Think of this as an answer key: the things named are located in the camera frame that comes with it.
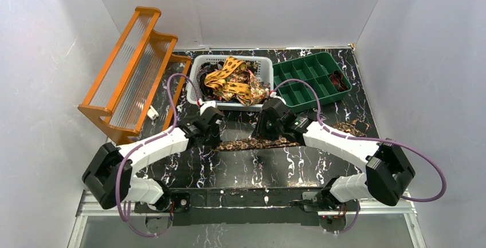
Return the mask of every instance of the corrugated clear panel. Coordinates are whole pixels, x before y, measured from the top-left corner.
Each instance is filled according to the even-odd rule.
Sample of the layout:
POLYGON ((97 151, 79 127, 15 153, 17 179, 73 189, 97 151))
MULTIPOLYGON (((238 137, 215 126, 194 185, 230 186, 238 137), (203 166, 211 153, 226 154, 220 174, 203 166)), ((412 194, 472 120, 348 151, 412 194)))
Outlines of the corrugated clear panel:
POLYGON ((147 29, 147 25, 152 17, 148 15, 139 16, 135 21, 134 26, 130 30, 127 38, 123 42, 109 67, 103 81, 96 91, 93 99, 89 103, 91 106, 106 107, 110 98, 112 97, 115 88, 120 81, 120 78, 125 71, 128 62, 142 39, 142 35, 147 29))
POLYGON ((157 42, 156 47, 160 54, 156 54, 151 43, 147 44, 134 75, 113 113, 110 125, 128 129, 135 128, 169 45, 170 40, 157 42))

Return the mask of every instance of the green tray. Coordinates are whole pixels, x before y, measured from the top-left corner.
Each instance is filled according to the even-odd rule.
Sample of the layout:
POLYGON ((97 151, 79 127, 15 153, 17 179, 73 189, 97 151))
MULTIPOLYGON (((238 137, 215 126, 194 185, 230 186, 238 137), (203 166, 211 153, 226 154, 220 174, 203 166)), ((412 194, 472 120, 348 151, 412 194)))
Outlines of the green tray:
MULTIPOLYGON (((327 52, 307 55, 273 65, 274 87, 290 78, 301 79, 309 84, 317 93, 321 105, 343 99, 352 87, 343 70, 327 52), (334 88, 329 76, 336 70, 343 73, 343 81, 349 87, 348 90, 338 92, 334 88)), ((294 113, 317 107, 311 90, 302 83, 286 83, 277 90, 277 93, 285 99, 294 113)))

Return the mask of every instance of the marble tabletop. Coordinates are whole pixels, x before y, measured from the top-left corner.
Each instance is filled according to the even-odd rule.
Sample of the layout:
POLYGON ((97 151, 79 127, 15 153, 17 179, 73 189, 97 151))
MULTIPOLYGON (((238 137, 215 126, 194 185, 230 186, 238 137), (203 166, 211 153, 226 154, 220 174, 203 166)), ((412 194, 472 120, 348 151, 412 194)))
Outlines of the marble tabletop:
MULTIPOLYGON (((264 56, 275 64, 321 51, 329 52, 352 83, 351 92, 342 101, 322 106, 325 123, 334 125, 343 121, 358 120, 367 125, 366 136, 378 137, 376 126, 366 99, 351 49, 298 49, 298 50, 230 50, 175 52, 192 59, 200 54, 264 56)), ((169 64, 157 90, 152 106, 159 112, 155 121, 147 119, 141 138, 162 130, 168 110, 167 79, 181 72, 182 64, 169 64)), ((171 89, 177 87, 175 81, 171 89)), ((177 104, 178 116, 196 115, 199 108, 186 99, 184 87, 177 104)), ((256 124, 257 113, 224 111, 221 124, 223 141, 248 138, 256 124)), ((207 147, 193 148, 177 153, 147 166, 139 176, 164 181, 170 188, 250 188, 250 187, 317 187, 324 186, 338 175, 349 176, 359 170, 344 160, 308 147, 261 149, 238 152, 214 152, 207 147)))

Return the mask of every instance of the purple hose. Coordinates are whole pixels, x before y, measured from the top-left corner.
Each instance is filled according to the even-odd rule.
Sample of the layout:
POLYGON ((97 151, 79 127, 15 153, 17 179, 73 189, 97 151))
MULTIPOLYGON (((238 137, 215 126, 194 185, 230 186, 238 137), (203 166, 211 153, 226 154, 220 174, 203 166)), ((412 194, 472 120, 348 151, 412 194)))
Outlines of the purple hose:
POLYGON ((118 168, 118 173, 116 174, 116 180, 115 180, 115 200, 116 200, 116 207, 118 208, 118 213, 120 214, 120 218, 123 220, 123 222, 128 222, 128 226, 130 227, 130 229, 132 229, 133 232, 135 232, 137 235, 141 235, 143 237, 156 237, 157 235, 160 235, 160 234, 165 233, 168 230, 168 228, 165 229, 165 230, 162 230, 161 232, 156 233, 156 234, 145 234, 145 233, 141 233, 140 231, 137 231, 137 229, 135 229, 133 227, 133 225, 130 223, 130 207, 131 207, 131 203, 128 202, 128 209, 127 209, 127 203, 126 202, 124 203, 123 209, 121 207, 122 206, 122 200, 120 198, 120 181, 122 179, 122 176, 121 175, 122 175, 123 167, 125 167, 125 164, 126 164, 128 158, 135 151, 137 151, 139 148, 142 148, 144 145, 146 145, 146 144, 148 144, 150 142, 153 142, 153 141, 156 141, 156 140, 158 140, 160 138, 163 138, 164 136, 168 135, 169 133, 171 133, 175 129, 176 124, 177 124, 177 114, 176 114, 177 113, 177 110, 175 108, 174 100, 172 98, 172 95, 170 94, 170 82, 171 82, 171 80, 175 76, 184 77, 194 87, 194 89, 196 88, 196 86, 189 79, 189 77, 187 77, 186 75, 184 75, 182 73, 174 73, 174 74, 172 74, 168 78, 168 80, 167 80, 167 95, 168 95, 170 107, 172 108, 173 113, 174 113, 174 121, 172 123, 172 127, 166 133, 164 133, 164 134, 162 134, 160 136, 154 137, 152 139, 149 139, 144 144, 139 144, 135 148, 133 148, 132 150, 130 150, 130 152, 128 152, 127 155, 121 161, 120 167, 118 168))
POLYGON ((299 80, 299 79, 288 79, 288 80, 285 80, 282 83, 280 83, 280 85, 278 85, 277 87, 275 87, 274 91, 276 91, 283 84, 285 84, 287 82, 290 82, 290 81, 300 82, 300 83, 306 85, 309 89, 311 89, 312 93, 314 94, 314 97, 316 97, 316 102, 317 102, 317 105, 318 105, 318 115, 317 115, 317 119, 318 119, 319 124, 323 127, 323 129, 325 131, 330 132, 334 136, 341 137, 341 138, 348 138, 350 140, 362 140, 362 141, 373 141, 373 142, 388 143, 388 144, 400 146, 402 148, 406 148, 409 151, 414 152, 416 155, 420 156, 421 158, 425 159, 425 161, 427 161, 428 163, 430 163, 430 165, 432 165, 432 167, 434 167, 434 169, 436 169, 436 171, 439 174, 439 176, 441 178, 441 181, 442 181, 442 188, 441 188, 440 192, 437 195, 435 195, 435 196, 433 196, 431 198, 410 198, 408 196, 402 196, 403 199, 407 199, 407 200, 414 201, 414 202, 431 202, 431 201, 435 201, 435 200, 441 198, 445 194, 445 190, 447 188, 447 182, 445 180, 444 173, 438 167, 437 163, 435 163, 432 159, 430 159, 429 157, 425 156, 424 154, 422 154, 421 152, 419 152, 415 148, 409 147, 408 145, 405 145, 403 143, 400 143, 400 142, 397 142, 397 141, 394 141, 394 140, 386 140, 386 139, 370 138, 370 137, 356 137, 356 136, 349 136, 348 137, 346 135, 342 135, 342 134, 337 133, 337 132, 331 132, 331 130, 324 124, 324 122, 322 122, 322 119, 320 118, 319 98, 318 98, 318 95, 316 94, 316 92, 314 91, 314 89, 312 89, 312 87, 309 84, 307 84, 306 82, 304 82, 302 80, 299 80))

